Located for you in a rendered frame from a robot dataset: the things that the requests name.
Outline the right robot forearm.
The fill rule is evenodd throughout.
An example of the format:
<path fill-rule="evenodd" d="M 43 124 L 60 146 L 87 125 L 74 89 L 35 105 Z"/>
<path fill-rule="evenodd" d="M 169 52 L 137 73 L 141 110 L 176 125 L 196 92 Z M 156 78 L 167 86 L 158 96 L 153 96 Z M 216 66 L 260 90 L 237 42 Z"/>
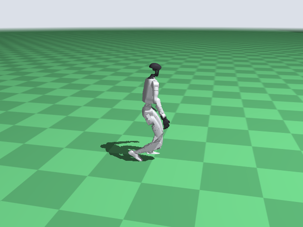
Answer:
<path fill-rule="evenodd" d="M 158 114 L 160 115 L 160 116 L 162 116 L 163 117 L 163 119 L 166 117 L 166 115 L 165 115 L 165 113 L 164 113 L 164 111 L 163 111 L 163 109 L 162 109 L 162 107 L 161 107 L 161 102 L 160 102 L 160 99 L 159 98 L 157 98 L 156 99 L 156 108 L 157 108 L 157 110 L 158 110 Z"/>

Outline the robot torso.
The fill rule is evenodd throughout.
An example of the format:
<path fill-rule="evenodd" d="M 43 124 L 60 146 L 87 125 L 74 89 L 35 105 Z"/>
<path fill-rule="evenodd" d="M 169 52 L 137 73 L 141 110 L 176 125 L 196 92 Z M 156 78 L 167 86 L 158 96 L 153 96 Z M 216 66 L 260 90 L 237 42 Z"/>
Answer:
<path fill-rule="evenodd" d="M 146 115 L 152 116 L 151 104 L 153 104 L 152 81 L 157 81 L 155 78 L 146 78 L 143 88 L 143 102 L 146 103 L 142 109 L 142 115 L 146 119 Z M 158 81 L 157 81 L 158 82 Z"/>

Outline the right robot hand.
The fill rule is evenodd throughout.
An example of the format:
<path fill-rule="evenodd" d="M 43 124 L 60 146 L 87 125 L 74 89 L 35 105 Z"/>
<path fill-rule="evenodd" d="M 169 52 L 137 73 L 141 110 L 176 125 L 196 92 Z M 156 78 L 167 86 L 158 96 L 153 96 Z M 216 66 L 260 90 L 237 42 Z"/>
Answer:
<path fill-rule="evenodd" d="M 170 121 L 167 119 L 167 117 L 165 117 L 164 119 L 162 116 L 160 116 L 160 117 L 163 120 L 164 129 L 167 129 L 169 127 Z"/>

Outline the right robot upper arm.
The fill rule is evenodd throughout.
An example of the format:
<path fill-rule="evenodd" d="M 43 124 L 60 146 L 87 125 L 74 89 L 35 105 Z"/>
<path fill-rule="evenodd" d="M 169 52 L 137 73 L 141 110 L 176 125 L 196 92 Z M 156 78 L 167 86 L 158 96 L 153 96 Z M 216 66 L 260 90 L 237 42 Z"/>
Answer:
<path fill-rule="evenodd" d="M 152 81 L 151 87 L 153 94 L 153 103 L 156 104 L 156 99 L 158 98 L 158 94 L 159 94 L 159 82 Z"/>

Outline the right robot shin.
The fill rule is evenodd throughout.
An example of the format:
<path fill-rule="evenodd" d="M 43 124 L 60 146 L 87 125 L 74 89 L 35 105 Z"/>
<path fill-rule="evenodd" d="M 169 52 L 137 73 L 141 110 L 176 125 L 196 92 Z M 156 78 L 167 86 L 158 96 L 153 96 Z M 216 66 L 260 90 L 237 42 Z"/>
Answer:
<path fill-rule="evenodd" d="M 144 147 L 135 150 L 135 154 L 151 152 L 151 151 L 154 151 L 154 150 L 158 150 L 160 148 L 161 148 L 161 142 L 160 141 L 157 141 L 155 143 L 151 142 L 149 144 L 146 144 Z"/>

